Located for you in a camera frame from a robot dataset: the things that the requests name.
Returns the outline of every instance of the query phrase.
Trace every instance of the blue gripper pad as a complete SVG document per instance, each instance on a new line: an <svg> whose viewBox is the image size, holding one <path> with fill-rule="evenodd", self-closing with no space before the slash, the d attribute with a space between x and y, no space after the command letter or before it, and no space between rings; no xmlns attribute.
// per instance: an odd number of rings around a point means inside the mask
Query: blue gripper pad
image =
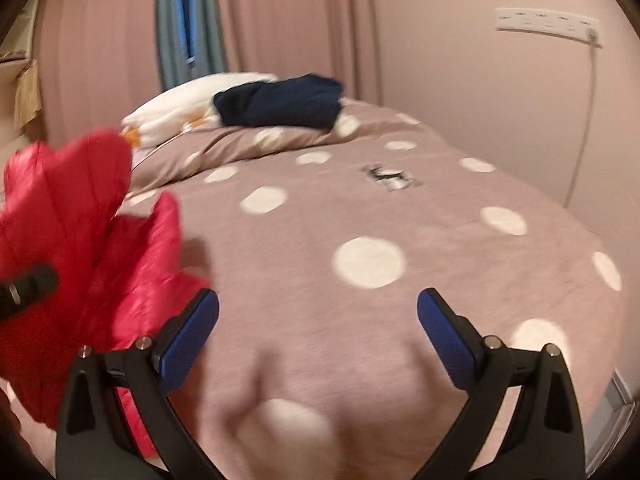
<svg viewBox="0 0 640 480"><path fill-rule="evenodd" d="M170 319L156 338L152 364L167 395L182 386L220 315L218 296L202 288L178 317Z"/></svg>
<svg viewBox="0 0 640 480"><path fill-rule="evenodd" d="M478 366L470 346L475 347L477 341L469 341L468 337L465 340L465 336L475 339L477 335L479 339L478 333L466 319L458 317L450 309L434 288L427 288L418 296L418 319L453 385L459 390L470 391L476 384Z"/></svg>

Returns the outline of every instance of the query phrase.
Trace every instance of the white polka dot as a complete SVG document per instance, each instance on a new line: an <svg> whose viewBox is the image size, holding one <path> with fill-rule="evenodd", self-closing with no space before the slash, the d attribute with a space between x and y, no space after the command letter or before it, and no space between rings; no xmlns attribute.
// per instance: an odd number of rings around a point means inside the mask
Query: white polka dot
<svg viewBox="0 0 640 480"><path fill-rule="evenodd" d="M528 319L521 323L511 335L510 346L523 350L542 350L547 343L553 343L562 350L567 366L571 364L571 348L564 331L546 319Z"/></svg>
<svg viewBox="0 0 640 480"><path fill-rule="evenodd" d="M145 193L140 193L139 195L136 195L136 196L134 196L134 197L129 199L129 205L139 204L140 202L146 200L147 198L153 197L157 192L158 192L157 189L153 189L153 190L147 191Z"/></svg>
<svg viewBox="0 0 640 480"><path fill-rule="evenodd" d="M204 181L207 184L211 182L222 182L228 178L231 178L238 172L238 168L235 166L221 166L220 168L216 168L211 173L207 175Z"/></svg>
<svg viewBox="0 0 640 480"><path fill-rule="evenodd" d="M11 384L9 383L6 384L6 396L7 396L7 399L9 399L9 403L14 402L15 392L14 392L14 389L11 387Z"/></svg>
<svg viewBox="0 0 640 480"><path fill-rule="evenodd" d="M527 233L527 223L524 218L504 207L485 207L480 212L482 220L497 229L501 233L508 235L523 235Z"/></svg>
<svg viewBox="0 0 640 480"><path fill-rule="evenodd" d="M282 480L330 480L342 454L329 418L291 400L269 399L250 410L236 437L250 467Z"/></svg>
<svg viewBox="0 0 640 480"><path fill-rule="evenodd" d="M604 282L616 292L620 292L622 290L622 277L611 258L605 253L595 252L591 257L591 261Z"/></svg>
<svg viewBox="0 0 640 480"><path fill-rule="evenodd" d="M359 288L380 288L404 274L406 262L398 246L362 236L345 243L334 254L334 271Z"/></svg>
<svg viewBox="0 0 640 480"><path fill-rule="evenodd" d="M493 164L489 164L479 158L473 158L472 156L460 159L460 166L465 168L465 170L473 171L475 173L491 173L492 171L495 171L495 166Z"/></svg>
<svg viewBox="0 0 640 480"><path fill-rule="evenodd" d="M284 128L280 126L261 130L255 134L254 145L260 146L264 152L273 152L280 147L283 132Z"/></svg>
<svg viewBox="0 0 640 480"><path fill-rule="evenodd" d="M388 150L394 150L395 152L402 152L404 150L412 150L417 146L415 142L410 140L392 140L386 143L385 147Z"/></svg>
<svg viewBox="0 0 640 480"><path fill-rule="evenodd" d="M182 171L180 176L182 178L189 178L200 171L200 165L202 164L202 152L191 153L184 164L182 165Z"/></svg>
<svg viewBox="0 0 640 480"><path fill-rule="evenodd" d="M280 187L259 187L242 200L240 207L246 213L262 215L273 211L287 201L287 193Z"/></svg>
<svg viewBox="0 0 640 480"><path fill-rule="evenodd" d="M356 130L360 127L360 121L347 114L340 114L335 121L334 130L338 132L343 139L351 137Z"/></svg>
<svg viewBox="0 0 640 480"><path fill-rule="evenodd" d="M296 164L324 164L331 158L331 153L327 152L309 152L296 158Z"/></svg>
<svg viewBox="0 0 640 480"><path fill-rule="evenodd" d="M418 119L411 117L411 115L396 114L396 117L398 117L398 119L400 119L401 121L404 121L405 123L414 124L414 125L420 124L420 121Z"/></svg>

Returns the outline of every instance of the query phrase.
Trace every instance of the pink curtain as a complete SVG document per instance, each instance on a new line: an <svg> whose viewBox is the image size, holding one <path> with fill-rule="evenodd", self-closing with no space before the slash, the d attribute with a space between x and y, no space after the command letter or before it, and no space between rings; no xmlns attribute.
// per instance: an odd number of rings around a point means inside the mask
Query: pink curtain
<svg viewBox="0 0 640 480"><path fill-rule="evenodd" d="M316 72L380 102L372 0L219 0L229 69L281 78Z"/></svg>
<svg viewBox="0 0 640 480"><path fill-rule="evenodd" d="M34 31L47 140L59 147L160 93L156 0L41 0Z"/></svg>

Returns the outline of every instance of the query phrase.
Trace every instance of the pillow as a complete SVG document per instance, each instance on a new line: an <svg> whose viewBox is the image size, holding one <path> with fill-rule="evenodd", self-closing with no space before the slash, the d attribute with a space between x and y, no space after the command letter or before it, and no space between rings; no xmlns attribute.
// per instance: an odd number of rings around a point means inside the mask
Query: pillow
<svg viewBox="0 0 640 480"><path fill-rule="evenodd" d="M161 93L151 101L146 102L132 114L122 120L123 126L140 126L152 120L159 119L179 107L210 103L218 92L229 90L234 86L255 81L277 81L271 74L257 72L212 74L187 81Z"/></svg>
<svg viewBox="0 0 640 480"><path fill-rule="evenodd" d="M196 121L184 123L180 130L182 134L192 134L195 132L210 132L216 128L222 128L222 119L217 114L204 116Z"/></svg>
<svg viewBox="0 0 640 480"><path fill-rule="evenodd" d="M180 133L185 123L216 115L213 96L244 83L276 81L271 74L212 74L167 90L122 120L122 135L135 148L159 146Z"/></svg>

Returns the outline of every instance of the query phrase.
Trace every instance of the curtain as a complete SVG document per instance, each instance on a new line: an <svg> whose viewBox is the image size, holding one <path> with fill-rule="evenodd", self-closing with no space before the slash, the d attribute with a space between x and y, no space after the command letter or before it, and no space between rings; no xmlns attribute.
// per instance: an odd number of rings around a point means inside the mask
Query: curtain
<svg viewBox="0 0 640 480"><path fill-rule="evenodd" d="M380 102L372 0L218 0L229 69L344 82L348 96Z"/></svg>
<svg viewBox="0 0 640 480"><path fill-rule="evenodd" d="M196 77L226 72L226 59L220 33L218 0L193 0L191 25Z"/></svg>
<svg viewBox="0 0 640 480"><path fill-rule="evenodd" d="M60 147L160 92L156 0L41 0L34 29L47 140Z"/></svg>
<svg viewBox="0 0 640 480"><path fill-rule="evenodd" d="M183 0L156 0L156 31L162 90L187 82L190 70Z"/></svg>

